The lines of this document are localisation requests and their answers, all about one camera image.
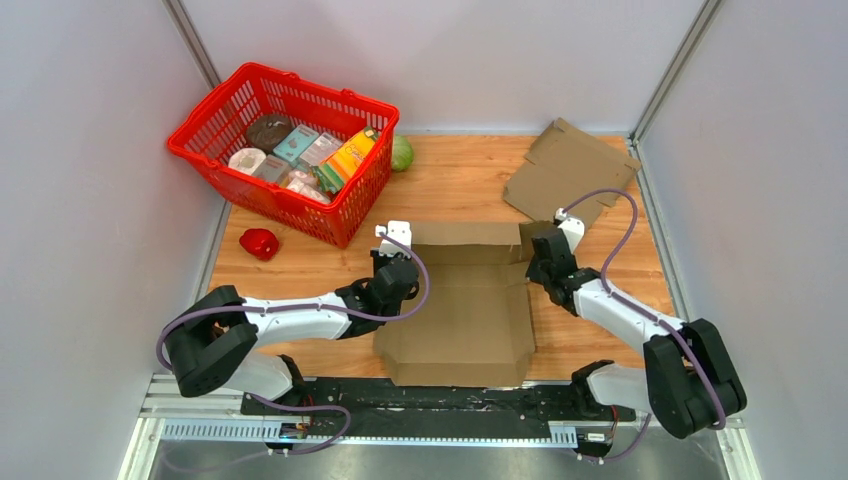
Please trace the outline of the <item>large brown cardboard box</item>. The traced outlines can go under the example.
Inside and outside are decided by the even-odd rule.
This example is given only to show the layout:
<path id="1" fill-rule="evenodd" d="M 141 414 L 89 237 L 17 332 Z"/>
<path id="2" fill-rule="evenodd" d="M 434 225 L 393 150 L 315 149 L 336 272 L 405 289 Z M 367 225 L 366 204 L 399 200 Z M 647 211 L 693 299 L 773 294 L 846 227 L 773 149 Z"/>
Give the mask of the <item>large brown cardboard box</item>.
<path id="1" fill-rule="evenodd" d="M 517 387 L 535 351 L 526 272 L 531 238 L 547 221 L 414 222 L 412 248 L 430 290 L 418 311 L 375 334 L 374 350 L 397 386 Z"/>

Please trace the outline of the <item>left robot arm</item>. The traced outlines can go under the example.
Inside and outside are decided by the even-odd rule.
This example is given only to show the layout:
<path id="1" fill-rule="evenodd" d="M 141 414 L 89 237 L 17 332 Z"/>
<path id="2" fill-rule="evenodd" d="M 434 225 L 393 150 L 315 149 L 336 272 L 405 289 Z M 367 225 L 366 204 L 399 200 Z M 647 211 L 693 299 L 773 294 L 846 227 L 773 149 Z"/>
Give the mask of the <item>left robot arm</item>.
<path id="1" fill-rule="evenodd" d="M 306 398 L 295 365 L 261 348 L 364 336 L 405 319 L 405 302 L 426 300 L 429 273 L 416 254 L 375 259 L 372 276 L 308 299 L 262 300 L 243 297 L 232 285 L 218 287 L 165 326 L 157 358 L 186 398 L 228 388 L 267 399 L 283 415 L 294 414 Z"/>

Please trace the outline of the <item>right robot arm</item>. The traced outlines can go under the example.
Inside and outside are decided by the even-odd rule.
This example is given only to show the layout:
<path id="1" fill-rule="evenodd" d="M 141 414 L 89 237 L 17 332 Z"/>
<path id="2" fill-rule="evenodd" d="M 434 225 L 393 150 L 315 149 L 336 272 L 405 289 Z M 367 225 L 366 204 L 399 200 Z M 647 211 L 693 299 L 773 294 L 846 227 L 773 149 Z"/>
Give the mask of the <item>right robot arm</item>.
<path id="1" fill-rule="evenodd" d="M 643 360 L 640 368 L 599 360 L 573 372 L 570 404 L 598 417 L 609 406 L 652 415 L 672 436 L 721 429 L 748 398 L 718 328 L 662 314 L 614 285 L 603 272 L 578 266 L 575 236 L 550 226 L 531 238 L 529 281 L 575 317 L 616 336 Z"/>

